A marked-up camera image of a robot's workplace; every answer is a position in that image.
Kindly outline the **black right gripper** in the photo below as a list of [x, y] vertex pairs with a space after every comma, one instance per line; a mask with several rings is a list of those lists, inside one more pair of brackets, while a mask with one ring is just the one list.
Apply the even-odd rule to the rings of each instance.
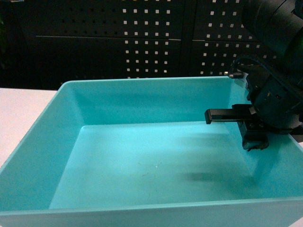
[[243, 79], [248, 90], [247, 100], [251, 119], [239, 121], [233, 109], [207, 109], [206, 124], [212, 122], [237, 122], [242, 148], [266, 149], [269, 146], [268, 132], [289, 134], [303, 125], [303, 103], [288, 89], [264, 70], [244, 71]]

